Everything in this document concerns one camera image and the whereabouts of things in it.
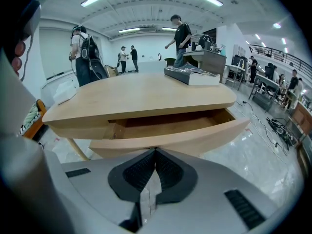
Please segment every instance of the open drawer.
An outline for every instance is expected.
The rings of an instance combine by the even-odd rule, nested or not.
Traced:
[[[112,120],[104,138],[92,140],[89,148],[101,157],[151,147],[197,156],[230,142],[248,123],[227,109]]]

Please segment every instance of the black t-shirt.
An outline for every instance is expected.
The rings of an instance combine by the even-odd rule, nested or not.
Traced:
[[[256,59],[253,59],[252,65],[253,65],[254,63],[255,63],[255,66],[252,66],[252,67],[251,67],[251,71],[252,71],[252,72],[255,72],[255,71],[256,71],[256,66],[258,65],[258,62],[257,62]]]
[[[291,79],[291,82],[290,82],[290,84],[289,84],[288,89],[294,89],[295,86],[298,85],[298,82],[299,82],[298,78],[297,78],[297,77],[293,77],[293,78]]]
[[[133,49],[131,50],[132,60],[137,60],[137,50]]]
[[[186,37],[188,35],[191,35],[191,30],[190,27],[186,24],[183,23],[182,25],[180,25],[175,32],[175,44],[176,44],[176,50],[178,51],[179,45],[186,39]],[[186,44],[183,46],[183,49],[187,48],[188,45],[191,43],[191,39],[189,39]]]

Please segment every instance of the railing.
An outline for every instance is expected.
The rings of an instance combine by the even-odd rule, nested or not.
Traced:
[[[306,62],[300,60],[299,58],[294,57],[293,55],[286,54],[277,49],[262,47],[259,45],[249,45],[249,48],[252,53],[271,57],[285,64],[288,64],[289,66],[293,67],[293,69],[301,71],[307,77],[312,79],[312,67]]]

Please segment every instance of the white ceiling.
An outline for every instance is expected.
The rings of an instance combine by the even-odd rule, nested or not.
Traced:
[[[118,30],[133,27],[172,27],[170,17],[179,14],[189,23],[192,33],[202,33],[220,25],[237,23],[242,33],[296,35],[300,32],[289,13],[277,0],[219,0],[217,7],[204,0],[100,0],[87,7],[84,0],[39,0],[42,18],[83,24],[110,38],[120,36]],[[272,31],[272,24],[282,28]]]

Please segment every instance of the person wearing vr headset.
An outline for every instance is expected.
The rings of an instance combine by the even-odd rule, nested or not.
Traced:
[[[76,60],[76,74],[79,87],[92,82],[89,63],[80,57],[81,46],[85,38],[89,37],[84,26],[75,26],[72,30],[72,52],[70,61]]]

